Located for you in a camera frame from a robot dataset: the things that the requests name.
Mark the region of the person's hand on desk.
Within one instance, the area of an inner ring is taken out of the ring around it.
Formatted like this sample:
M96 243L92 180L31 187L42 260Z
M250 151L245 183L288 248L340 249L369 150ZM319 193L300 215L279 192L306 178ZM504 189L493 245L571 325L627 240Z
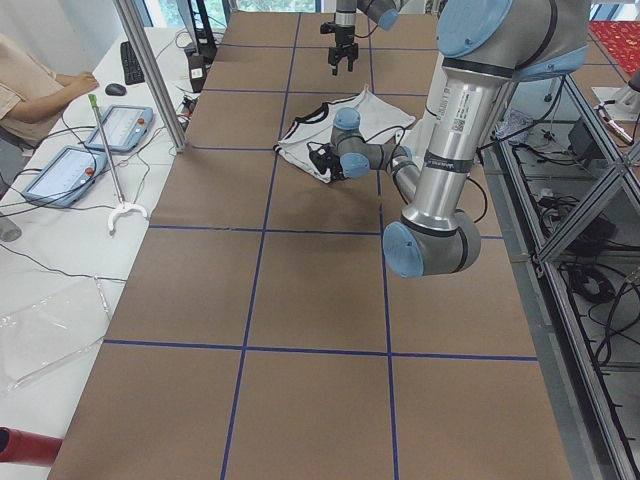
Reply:
M90 72L83 72L75 76L59 75L58 80L75 96L90 93L100 86L98 80Z

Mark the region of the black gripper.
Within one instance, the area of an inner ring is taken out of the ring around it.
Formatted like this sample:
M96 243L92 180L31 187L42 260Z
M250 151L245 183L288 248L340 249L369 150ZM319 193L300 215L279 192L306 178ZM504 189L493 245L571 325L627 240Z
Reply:
M322 154L322 164L324 166L324 173L330 175L331 181L342 181L345 179L340 157L330 150L324 150Z
M354 71L354 64L358 60L358 44L355 42L355 26L336 24L333 34L335 45L329 48L328 63L333 76L338 75L339 62L347 59L347 69Z

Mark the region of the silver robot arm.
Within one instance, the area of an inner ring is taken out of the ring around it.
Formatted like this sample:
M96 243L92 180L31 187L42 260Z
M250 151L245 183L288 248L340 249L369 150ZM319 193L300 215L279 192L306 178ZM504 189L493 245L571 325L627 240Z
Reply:
M383 233L388 266L416 278L463 271L478 258L481 237L457 204L495 101L508 82L559 77L586 58L588 1L450 1L439 18L437 48L445 82L435 123L417 166L400 145L367 143L360 116L340 109L325 150L346 178L383 170L407 199Z
M320 33L332 35L334 44L328 48L327 62L331 74L337 76L343 59L347 60L347 70L353 71L359 58L357 39L370 37L378 28L389 31L397 22L408 1L394 0L352 0L337 1L333 19L320 26ZM357 15L362 13L374 23L366 35L356 33Z

